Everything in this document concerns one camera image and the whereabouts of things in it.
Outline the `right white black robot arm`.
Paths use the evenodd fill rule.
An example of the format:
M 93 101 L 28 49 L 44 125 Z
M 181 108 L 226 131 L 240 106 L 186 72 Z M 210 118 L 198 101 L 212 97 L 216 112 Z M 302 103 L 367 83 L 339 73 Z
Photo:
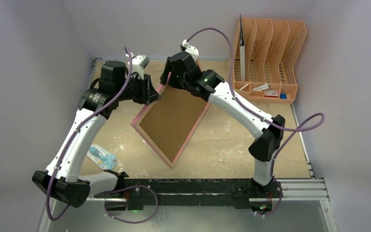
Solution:
M 284 135 L 281 128 L 285 125 L 285 118 L 261 111 L 232 90 L 217 72 L 210 69 L 202 71 L 185 51 L 167 58 L 160 82 L 218 106 L 251 133 L 254 141 L 248 151 L 255 159 L 252 191 L 259 197 L 269 193 L 272 159 L 281 145 Z

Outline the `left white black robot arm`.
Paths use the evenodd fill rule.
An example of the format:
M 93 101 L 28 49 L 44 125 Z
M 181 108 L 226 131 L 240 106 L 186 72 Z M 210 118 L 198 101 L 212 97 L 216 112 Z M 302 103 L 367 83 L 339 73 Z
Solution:
M 48 199 L 78 208 L 87 197 L 102 192 L 114 198 L 123 195 L 125 172 L 109 168 L 100 174 L 80 176 L 80 170 L 94 138 L 120 102 L 149 105 L 160 99 L 151 76 L 144 73 L 149 62 L 149 58 L 138 55 L 128 63 L 110 60 L 102 65 L 100 77 L 81 95 L 62 147 L 44 171 L 33 174 L 33 183 Z

